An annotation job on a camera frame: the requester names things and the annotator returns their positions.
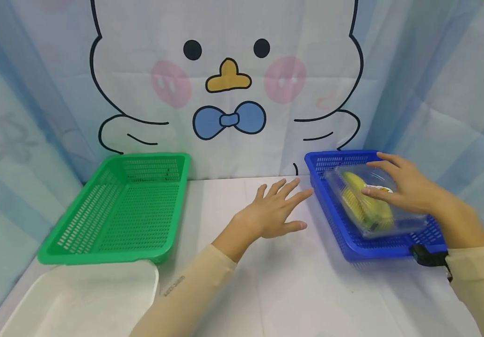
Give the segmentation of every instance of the green basket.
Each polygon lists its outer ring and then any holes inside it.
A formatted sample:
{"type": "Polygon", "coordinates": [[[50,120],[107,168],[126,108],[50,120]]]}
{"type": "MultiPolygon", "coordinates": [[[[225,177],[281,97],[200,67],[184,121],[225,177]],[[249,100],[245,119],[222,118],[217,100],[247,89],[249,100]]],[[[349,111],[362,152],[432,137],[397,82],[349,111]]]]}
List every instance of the green basket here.
{"type": "Polygon", "coordinates": [[[44,264],[132,262],[168,258],[186,181],[186,153],[107,158],[43,242],[44,264]]]}

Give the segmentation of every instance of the yellow beak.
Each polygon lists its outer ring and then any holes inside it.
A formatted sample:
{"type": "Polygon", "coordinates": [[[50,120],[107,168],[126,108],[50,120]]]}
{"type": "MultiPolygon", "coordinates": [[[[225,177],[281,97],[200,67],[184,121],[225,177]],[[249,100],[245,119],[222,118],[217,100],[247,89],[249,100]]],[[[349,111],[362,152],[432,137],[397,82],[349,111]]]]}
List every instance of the yellow beak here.
{"type": "Polygon", "coordinates": [[[206,91],[214,93],[233,89],[248,89],[251,83],[249,75],[238,72],[236,61],[226,58],[219,67],[219,75],[210,76],[206,80],[206,91]]]}

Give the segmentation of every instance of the bunch of bananas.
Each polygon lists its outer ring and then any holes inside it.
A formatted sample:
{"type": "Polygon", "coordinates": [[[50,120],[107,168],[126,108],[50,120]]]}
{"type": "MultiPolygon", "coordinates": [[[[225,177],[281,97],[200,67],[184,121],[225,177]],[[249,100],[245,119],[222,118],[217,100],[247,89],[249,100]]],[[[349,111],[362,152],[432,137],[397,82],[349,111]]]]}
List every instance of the bunch of bananas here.
{"type": "Polygon", "coordinates": [[[388,230],[393,226],[393,213],[387,202],[363,195],[361,189],[366,184],[358,175],[352,172],[344,172],[342,177],[347,185],[343,189],[341,196],[344,206],[350,210],[347,213],[355,217],[352,220],[373,232],[388,230]]]}

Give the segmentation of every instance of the white table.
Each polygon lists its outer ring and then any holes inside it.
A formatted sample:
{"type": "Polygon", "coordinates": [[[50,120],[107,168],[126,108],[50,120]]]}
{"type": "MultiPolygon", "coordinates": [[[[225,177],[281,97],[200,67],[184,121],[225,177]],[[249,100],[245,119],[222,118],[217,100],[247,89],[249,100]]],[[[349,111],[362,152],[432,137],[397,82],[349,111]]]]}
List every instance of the white table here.
{"type": "MultiPolygon", "coordinates": [[[[177,247],[159,267],[162,289],[278,177],[191,181],[177,247]]],[[[301,188],[310,187],[302,176],[301,188]]],[[[238,264],[195,333],[199,337],[478,337],[444,269],[413,260],[346,262],[315,196],[291,219],[301,233],[257,241],[238,264]]],[[[49,267],[36,260],[0,307],[0,329],[26,290],[49,267]]]]}

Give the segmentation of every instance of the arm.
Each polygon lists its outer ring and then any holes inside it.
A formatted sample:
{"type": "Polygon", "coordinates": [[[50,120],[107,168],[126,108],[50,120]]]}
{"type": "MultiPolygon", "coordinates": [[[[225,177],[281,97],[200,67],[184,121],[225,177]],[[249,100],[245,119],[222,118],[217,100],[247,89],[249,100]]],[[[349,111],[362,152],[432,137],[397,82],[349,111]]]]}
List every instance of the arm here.
{"type": "Polygon", "coordinates": [[[397,183],[397,192],[365,188],[363,194],[411,212],[432,214],[440,223],[448,246],[451,287],[484,336],[484,228],[476,211],[455,195],[425,178],[413,163],[378,153],[383,161],[368,163],[385,170],[397,183]]]}
{"type": "Polygon", "coordinates": [[[274,238],[307,227],[302,221],[285,223],[294,208],[309,198],[311,189],[286,199],[299,184],[298,178],[280,180],[264,196],[259,187],[255,200],[238,212],[213,241],[146,311],[130,337],[187,337],[193,333],[214,296],[231,279],[236,264],[259,239],[274,238]]]}

